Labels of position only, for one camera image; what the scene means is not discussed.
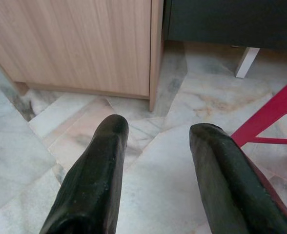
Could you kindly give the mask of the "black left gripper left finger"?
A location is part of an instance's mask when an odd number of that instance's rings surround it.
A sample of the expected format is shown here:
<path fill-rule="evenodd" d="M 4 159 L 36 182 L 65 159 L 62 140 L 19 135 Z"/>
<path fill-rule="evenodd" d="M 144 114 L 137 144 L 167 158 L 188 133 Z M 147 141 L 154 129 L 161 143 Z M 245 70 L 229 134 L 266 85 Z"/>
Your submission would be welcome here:
<path fill-rule="evenodd" d="M 40 233 L 116 232 L 128 133 L 127 120 L 117 114 L 99 124 L 66 174 Z"/>

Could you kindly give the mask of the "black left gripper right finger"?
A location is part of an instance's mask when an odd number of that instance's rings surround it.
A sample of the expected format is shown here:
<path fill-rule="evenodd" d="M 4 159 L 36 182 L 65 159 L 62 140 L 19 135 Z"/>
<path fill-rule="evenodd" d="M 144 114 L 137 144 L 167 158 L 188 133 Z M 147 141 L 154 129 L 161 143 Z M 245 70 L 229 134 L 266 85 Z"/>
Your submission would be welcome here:
<path fill-rule="evenodd" d="M 222 128 L 192 125 L 189 145 L 213 234 L 287 234 L 284 202 Z"/>

